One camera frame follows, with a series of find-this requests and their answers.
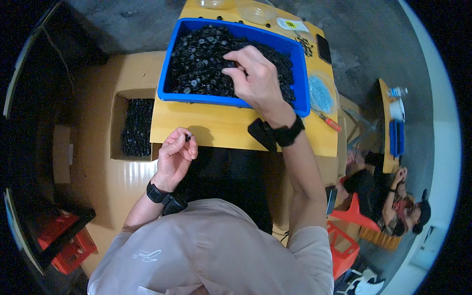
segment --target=yellow table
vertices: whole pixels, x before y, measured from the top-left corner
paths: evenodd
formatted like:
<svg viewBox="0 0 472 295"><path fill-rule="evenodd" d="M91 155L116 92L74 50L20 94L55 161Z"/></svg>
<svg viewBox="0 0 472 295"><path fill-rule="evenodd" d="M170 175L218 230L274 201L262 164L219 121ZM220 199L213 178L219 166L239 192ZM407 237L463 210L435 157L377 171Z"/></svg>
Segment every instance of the yellow table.
<svg viewBox="0 0 472 295"><path fill-rule="evenodd" d="M384 167L383 173L395 173L400 168L399 158L395 158L390 154L390 103L393 101L387 94L388 86L382 79L379 79L380 91L382 94L382 103L384 106L385 118L385 149L384 149Z"/></svg>
<svg viewBox="0 0 472 295"><path fill-rule="evenodd" d="M278 10L278 17L291 18L293 15L283 10ZM185 4L180 18L200 17L216 19L222 16L224 21L235 22L242 18L238 15L236 8L227 10L204 9L197 6L195 0L189 0ZM275 19L270 20L271 28L252 24L244 21L247 25L268 30L279 34ZM312 36L324 33L319 28L305 22ZM318 49L313 42L313 56L305 57L307 73L312 70L321 70L333 78L331 65L318 57ZM187 127L197 137L199 145L215 146L225 148L247 149L266 151L247 132L247 127L258 117L259 113L253 109L238 109L236 107L212 105L212 104L189 104L182 102L164 102L156 95L154 110L152 113L151 138L152 143L162 143L166 137L178 126ZM328 115L337 122L337 113ZM329 128L313 112L304 118L305 130L308 140L316 155L336 157L337 155L337 132Z"/></svg>

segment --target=screwdriver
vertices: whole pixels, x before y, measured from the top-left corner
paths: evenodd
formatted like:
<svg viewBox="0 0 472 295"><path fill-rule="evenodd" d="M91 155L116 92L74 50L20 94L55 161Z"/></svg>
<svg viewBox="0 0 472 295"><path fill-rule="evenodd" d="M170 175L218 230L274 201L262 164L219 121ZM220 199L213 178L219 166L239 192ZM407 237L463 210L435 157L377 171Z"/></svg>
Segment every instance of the screwdriver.
<svg viewBox="0 0 472 295"><path fill-rule="evenodd" d="M337 132L341 132L341 130L343 130L342 127L338 123L336 123L335 121L331 120L330 118L322 115L321 113L319 113L315 110L313 110L313 112L315 114L317 114L326 123L326 125L331 127L333 130L335 130Z"/></svg>

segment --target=orange stool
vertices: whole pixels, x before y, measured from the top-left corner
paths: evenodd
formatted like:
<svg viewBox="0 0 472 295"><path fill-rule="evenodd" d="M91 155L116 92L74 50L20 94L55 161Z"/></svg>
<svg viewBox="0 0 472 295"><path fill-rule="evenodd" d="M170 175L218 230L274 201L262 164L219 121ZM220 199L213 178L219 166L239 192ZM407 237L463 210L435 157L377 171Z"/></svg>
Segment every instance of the orange stool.
<svg viewBox="0 0 472 295"><path fill-rule="evenodd" d="M372 230L380 232L380 228L375 221L361 214L361 207L359 206L359 196L357 193L353 194L353 200L351 201L351 206L349 206L349 210L333 210L331 216L358 225L362 225L365 228L370 228Z"/></svg>
<svg viewBox="0 0 472 295"><path fill-rule="evenodd" d="M78 217L73 214L61 212L61 216L50 220L44 226L38 241L39 245L45 250L54 240L65 230L72 226ZM94 242L88 235L87 229L83 228L68 244L66 244L59 254L54 257L51 264L63 274L69 274L93 252L97 250Z"/></svg>
<svg viewBox="0 0 472 295"><path fill-rule="evenodd" d="M327 225L328 225L328 236L330 237L330 240L332 239L331 242L329 243L329 246L331 248L331 253L333 255L333 276L334 276L334 279L337 279L343 273L345 273L348 269L350 269L351 266L354 264L357 254L359 254L360 247L356 243L355 240L353 240L340 228L332 224L331 221L328 221ZM347 240L351 244L343 252L340 252L338 251L338 249L335 248L335 242L338 236L343 237L345 240Z"/></svg>

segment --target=pile of black parts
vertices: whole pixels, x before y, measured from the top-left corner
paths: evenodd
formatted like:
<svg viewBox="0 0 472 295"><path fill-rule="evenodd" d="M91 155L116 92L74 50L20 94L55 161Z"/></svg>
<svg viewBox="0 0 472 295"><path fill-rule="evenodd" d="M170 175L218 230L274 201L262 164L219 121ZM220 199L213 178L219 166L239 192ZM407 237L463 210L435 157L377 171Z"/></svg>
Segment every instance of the pile of black parts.
<svg viewBox="0 0 472 295"><path fill-rule="evenodd" d="M305 55L307 57L312 57L313 56L313 45L311 45L307 39L305 38L300 38L299 36L295 39L295 41L299 42L303 46L303 51L305 51Z"/></svg>
<svg viewBox="0 0 472 295"><path fill-rule="evenodd" d="M236 38L224 25L205 25L202 29L185 31L176 40L167 72L170 93L206 94L236 97L231 77L221 73L225 67L236 67L223 55L247 45L256 47L278 72L282 96L293 107L295 95L290 85L294 83L292 61L289 54L246 37Z"/></svg>
<svg viewBox="0 0 472 295"><path fill-rule="evenodd" d="M125 156L147 157L151 155L151 119L153 99L128 101L125 128L121 133L121 150Z"/></svg>

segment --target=clear plastic container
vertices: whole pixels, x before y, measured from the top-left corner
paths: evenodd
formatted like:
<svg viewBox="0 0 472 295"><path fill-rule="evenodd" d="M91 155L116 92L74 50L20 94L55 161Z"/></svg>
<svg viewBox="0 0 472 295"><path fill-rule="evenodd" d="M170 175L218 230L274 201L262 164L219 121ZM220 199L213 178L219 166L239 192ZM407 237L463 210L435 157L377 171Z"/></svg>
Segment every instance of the clear plastic container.
<svg viewBox="0 0 472 295"><path fill-rule="evenodd" d="M265 25L277 16L277 9L267 0L235 0L235 4L240 17L251 23Z"/></svg>
<svg viewBox="0 0 472 295"><path fill-rule="evenodd" d="M195 0L201 8L207 9L229 9L234 6L233 0Z"/></svg>
<svg viewBox="0 0 472 295"><path fill-rule="evenodd" d="M322 87L318 83L319 80L313 79L317 77L329 92L329 97L324 97ZM323 112L325 114L333 114L339 108L339 92L333 79L325 72L314 70L308 76L308 87L310 93L310 107L312 110Z"/></svg>

